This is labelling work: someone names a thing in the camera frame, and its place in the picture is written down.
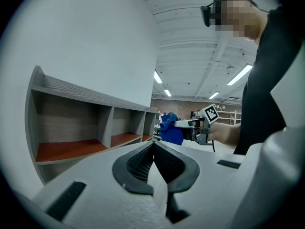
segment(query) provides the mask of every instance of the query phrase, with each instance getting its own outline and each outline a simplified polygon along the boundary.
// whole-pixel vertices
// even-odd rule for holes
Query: black glasses
[[[211,18],[212,18],[212,13],[211,13],[211,5],[213,3],[207,5],[207,6],[201,6],[200,10],[201,10],[201,15],[202,15],[202,19],[204,21],[204,24],[209,27],[211,25]]]

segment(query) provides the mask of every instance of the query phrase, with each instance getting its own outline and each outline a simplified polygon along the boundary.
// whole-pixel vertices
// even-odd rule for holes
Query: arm
[[[236,147],[239,142],[240,124],[227,125],[214,122],[208,134],[208,140],[216,140],[228,146]]]

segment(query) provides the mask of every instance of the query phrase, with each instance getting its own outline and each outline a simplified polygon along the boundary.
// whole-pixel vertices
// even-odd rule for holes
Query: white wall
[[[0,164],[29,198],[42,187],[25,136],[26,91],[45,74],[150,106],[160,32],[143,0],[26,0],[0,41]]]

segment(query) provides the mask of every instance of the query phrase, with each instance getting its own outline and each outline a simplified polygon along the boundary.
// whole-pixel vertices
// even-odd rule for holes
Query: black shirt
[[[244,88],[240,139],[235,154],[245,155],[252,144],[264,142],[285,127],[270,91],[286,73],[301,47],[301,40],[288,21],[283,7],[268,14],[255,63]]]

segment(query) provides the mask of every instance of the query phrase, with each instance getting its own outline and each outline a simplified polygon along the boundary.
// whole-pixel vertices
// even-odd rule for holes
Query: white shelving rack
[[[237,124],[236,121],[241,121],[242,120],[242,113],[237,112],[236,110],[234,112],[229,112],[229,111],[217,111],[219,115],[219,119],[223,120],[230,120],[231,125]],[[230,117],[221,117],[221,114],[230,114]]]

